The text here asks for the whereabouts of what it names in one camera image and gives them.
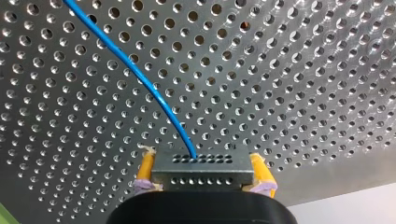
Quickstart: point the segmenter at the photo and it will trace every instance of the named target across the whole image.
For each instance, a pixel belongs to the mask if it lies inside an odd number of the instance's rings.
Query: rectangular metal block
[[[199,154],[159,150],[152,169],[153,182],[165,190],[240,190],[253,181],[253,168],[245,150]]]

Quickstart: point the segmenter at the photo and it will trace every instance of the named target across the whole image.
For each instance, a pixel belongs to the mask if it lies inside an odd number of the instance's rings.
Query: aluminum surface
[[[260,152],[282,203],[396,180],[395,1],[78,4],[197,153]],[[22,223],[103,223],[130,195],[138,146],[184,145],[60,0],[2,0],[0,15],[0,201]]]
[[[253,183],[248,152],[238,148],[218,154],[207,151],[198,154],[197,159],[181,149],[159,149],[155,160],[151,178],[164,190],[241,190]]]

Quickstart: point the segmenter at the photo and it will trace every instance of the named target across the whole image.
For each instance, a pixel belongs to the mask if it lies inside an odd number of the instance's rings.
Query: blue cable
[[[186,131],[184,131],[183,127],[181,127],[180,122],[178,121],[176,115],[172,112],[172,109],[169,105],[165,102],[161,94],[154,89],[152,83],[149,79],[140,71],[140,69],[132,63],[128,56],[117,47],[113,41],[101,30],[97,27],[85,13],[81,10],[81,8],[74,2],[74,0],[64,0],[64,3],[75,13],[75,15],[84,23],[97,37],[105,43],[105,45],[113,52],[127,67],[129,67],[133,72],[134,75],[142,81],[143,85],[148,89],[149,92],[154,96],[157,100],[158,104],[163,108],[163,111],[171,120],[172,124],[177,129],[178,133],[180,134],[181,139],[183,139],[184,144],[186,144],[187,149],[190,152],[190,156],[192,158],[196,158],[195,147],[192,144],[189,136],[187,135]]]

